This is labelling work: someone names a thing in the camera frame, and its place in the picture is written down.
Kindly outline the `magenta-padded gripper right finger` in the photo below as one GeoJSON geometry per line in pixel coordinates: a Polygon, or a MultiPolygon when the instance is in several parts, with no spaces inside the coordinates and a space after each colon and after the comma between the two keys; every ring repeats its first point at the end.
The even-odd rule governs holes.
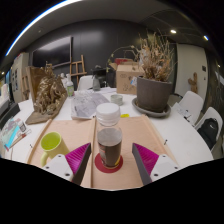
{"type": "Polygon", "coordinates": [[[168,155],[158,155],[137,143],[132,144],[132,154],[143,185],[150,184],[180,169],[168,155]]]}

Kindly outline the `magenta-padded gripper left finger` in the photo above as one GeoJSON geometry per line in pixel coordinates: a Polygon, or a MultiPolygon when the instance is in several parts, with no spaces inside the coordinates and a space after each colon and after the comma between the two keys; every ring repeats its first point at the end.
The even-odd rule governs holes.
{"type": "Polygon", "coordinates": [[[80,185],[90,154],[91,144],[87,143],[69,152],[67,155],[56,155],[43,167],[43,170],[80,185]]]}

